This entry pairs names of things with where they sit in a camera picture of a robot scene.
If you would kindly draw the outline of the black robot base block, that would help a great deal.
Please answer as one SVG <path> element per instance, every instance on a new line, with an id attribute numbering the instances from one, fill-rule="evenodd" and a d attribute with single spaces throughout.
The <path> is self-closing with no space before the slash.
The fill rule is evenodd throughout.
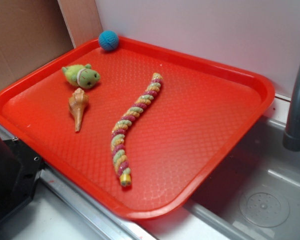
<path id="1" fill-rule="evenodd" d="M 0 138 L 0 224 L 34 197 L 42 157 L 22 140 Z"/>

